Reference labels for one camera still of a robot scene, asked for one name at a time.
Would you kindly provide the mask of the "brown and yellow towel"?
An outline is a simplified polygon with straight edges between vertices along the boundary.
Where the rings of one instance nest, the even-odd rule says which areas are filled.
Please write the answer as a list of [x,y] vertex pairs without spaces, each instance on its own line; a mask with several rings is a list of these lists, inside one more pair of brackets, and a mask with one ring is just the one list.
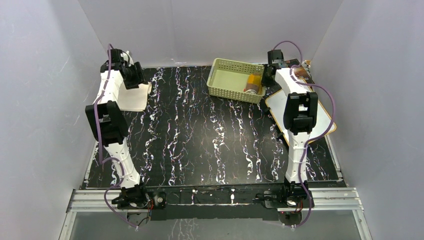
[[247,77],[246,85],[243,89],[244,93],[260,95],[262,93],[262,75],[250,74]]

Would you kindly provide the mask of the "light green plastic basket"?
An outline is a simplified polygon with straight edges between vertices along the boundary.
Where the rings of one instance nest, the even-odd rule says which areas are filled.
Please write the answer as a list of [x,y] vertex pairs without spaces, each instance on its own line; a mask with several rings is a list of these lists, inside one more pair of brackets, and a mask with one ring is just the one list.
[[211,96],[258,104],[265,96],[266,87],[262,86],[261,94],[243,92],[250,74],[263,75],[264,66],[215,58],[206,82]]

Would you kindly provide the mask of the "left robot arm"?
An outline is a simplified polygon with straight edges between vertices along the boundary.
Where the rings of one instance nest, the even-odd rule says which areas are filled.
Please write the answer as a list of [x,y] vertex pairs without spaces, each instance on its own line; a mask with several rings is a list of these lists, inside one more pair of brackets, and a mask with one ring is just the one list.
[[141,64],[130,53],[112,46],[108,59],[100,67],[100,86],[93,104],[85,107],[91,131],[99,145],[99,162],[103,150],[115,166],[120,194],[111,202],[119,209],[146,208],[150,201],[141,176],[134,166],[127,138],[129,127],[124,111],[141,112],[146,107],[151,85],[144,77]]

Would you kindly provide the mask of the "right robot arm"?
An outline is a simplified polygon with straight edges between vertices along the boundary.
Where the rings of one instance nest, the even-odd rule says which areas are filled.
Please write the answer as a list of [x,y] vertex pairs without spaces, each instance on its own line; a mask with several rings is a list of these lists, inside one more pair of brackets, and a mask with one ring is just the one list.
[[262,85],[278,84],[285,94],[282,123],[288,137],[288,167],[282,189],[282,202],[288,207],[314,207],[306,176],[307,146],[317,123],[318,95],[305,89],[296,80],[280,49],[267,53],[268,63],[262,74]]

